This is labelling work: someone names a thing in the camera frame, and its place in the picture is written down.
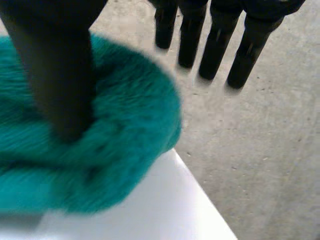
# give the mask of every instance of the concrete floor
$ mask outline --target concrete floor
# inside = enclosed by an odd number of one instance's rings
[[[319,9],[320,1],[308,0],[285,18],[238,95],[225,92],[224,82],[244,15],[210,86],[196,78],[209,12],[190,73],[176,68],[180,13],[166,53],[155,50],[154,9],[146,0],[109,0],[92,26],[156,59],[176,77],[184,101],[176,149],[240,240],[319,239]]]

